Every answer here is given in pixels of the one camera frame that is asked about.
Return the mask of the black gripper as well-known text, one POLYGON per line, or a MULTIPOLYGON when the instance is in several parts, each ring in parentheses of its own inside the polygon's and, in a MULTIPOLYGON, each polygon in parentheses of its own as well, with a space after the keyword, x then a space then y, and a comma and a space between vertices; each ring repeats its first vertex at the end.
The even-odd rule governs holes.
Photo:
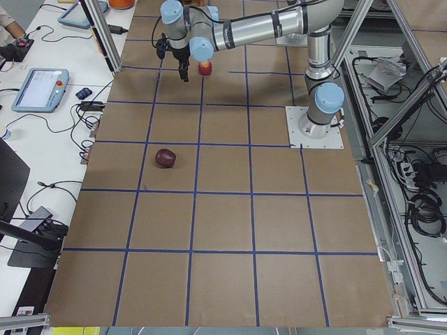
POLYGON ((156 42, 156 55, 160 60, 165 58, 166 52, 172 52, 174 58, 179 61, 179 76, 183 82, 189 81, 189 45, 181 48, 174 48, 167 35, 161 34, 160 39, 156 42))

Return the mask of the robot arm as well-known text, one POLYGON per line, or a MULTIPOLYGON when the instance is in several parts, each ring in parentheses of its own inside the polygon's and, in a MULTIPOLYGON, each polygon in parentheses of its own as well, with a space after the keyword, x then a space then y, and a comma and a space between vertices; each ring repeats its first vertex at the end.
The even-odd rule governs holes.
POLYGON ((167 51, 179 62, 179 75, 188 81, 189 60, 209 61, 215 52, 297 33, 307 37, 305 82, 309 107, 300 117, 300 132, 324 138, 344 102, 342 88, 332 81, 336 67, 330 55, 331 24, 343 1, 292 1, 285 8, 231 20, 220 20, 216 6, 185 6, 164 1, 160 19, 165 33, 155 43, 160 59, 167 51))

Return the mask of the person's forearm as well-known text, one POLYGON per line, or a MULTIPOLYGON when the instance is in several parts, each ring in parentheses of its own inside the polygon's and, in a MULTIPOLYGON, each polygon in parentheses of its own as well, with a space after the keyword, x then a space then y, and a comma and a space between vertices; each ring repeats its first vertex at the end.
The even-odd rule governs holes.
POLYGON ((22 38, 25 35, 25 30, 13 19, 4 8, 1 9, 1 28, 6 31, 13 38, 22 38))

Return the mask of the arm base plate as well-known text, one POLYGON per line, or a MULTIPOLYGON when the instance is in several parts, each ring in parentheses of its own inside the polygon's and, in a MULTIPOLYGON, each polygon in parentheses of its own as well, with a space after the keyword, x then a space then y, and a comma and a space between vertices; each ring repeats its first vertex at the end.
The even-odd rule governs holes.
POLYGON ((307 106, 286 106, 289 147, 293 149, 344 149, 341 128, 334 115, 327 125, 316 125, 307 116, 307 106))
POLYGON ((290 33, 275 38, 275 43, 285 47, 307 47, 307 35, 290 33))

